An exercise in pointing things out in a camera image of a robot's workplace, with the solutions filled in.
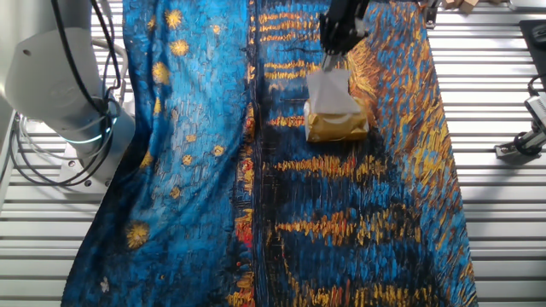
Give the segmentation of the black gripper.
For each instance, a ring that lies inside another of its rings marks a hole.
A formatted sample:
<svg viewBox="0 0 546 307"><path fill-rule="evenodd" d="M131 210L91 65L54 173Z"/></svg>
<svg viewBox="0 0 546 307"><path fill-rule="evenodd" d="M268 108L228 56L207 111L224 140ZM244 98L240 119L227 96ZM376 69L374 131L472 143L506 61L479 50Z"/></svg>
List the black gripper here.
<svg viewBox="0 0 546 307"><path fill-rule="evenodd" d="M320 44L324 51L324 72L347 69L346 54L369 36L364 16L369 0L333 0L328 11L319 16Z"/></svg>

